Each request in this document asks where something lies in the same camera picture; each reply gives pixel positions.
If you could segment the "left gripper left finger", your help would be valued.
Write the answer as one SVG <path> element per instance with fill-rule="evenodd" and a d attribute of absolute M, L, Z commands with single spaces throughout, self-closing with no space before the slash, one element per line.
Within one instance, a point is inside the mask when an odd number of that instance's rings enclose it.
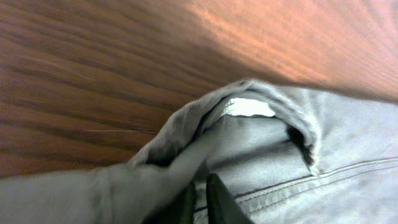
<path fill-rule="evenodd" d="M 147 218 L 143 224 L 193 224 L 195 203 L 196 190 L 191 183 L 171 204 Z"/>

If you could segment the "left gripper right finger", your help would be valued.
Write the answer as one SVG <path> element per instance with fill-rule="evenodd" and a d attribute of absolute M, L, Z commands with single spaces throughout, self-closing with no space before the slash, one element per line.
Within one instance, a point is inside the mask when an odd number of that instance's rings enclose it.
<path fill-rule="evenodd" d="M 215 173 L 206 179 L 206 201 L 209 224 L 253 224 Z"/>

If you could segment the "grey shorts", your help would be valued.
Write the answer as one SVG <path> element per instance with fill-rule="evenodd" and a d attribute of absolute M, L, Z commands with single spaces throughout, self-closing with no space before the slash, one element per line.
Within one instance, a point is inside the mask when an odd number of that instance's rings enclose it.
<path fill-rule="evenodd" d="M 253 223 L 396 223 L 397 105 L 245 80 L 174 113 L 129 162 L 1 181 L 2 223 L 143 223 L 217 174 Z"/>

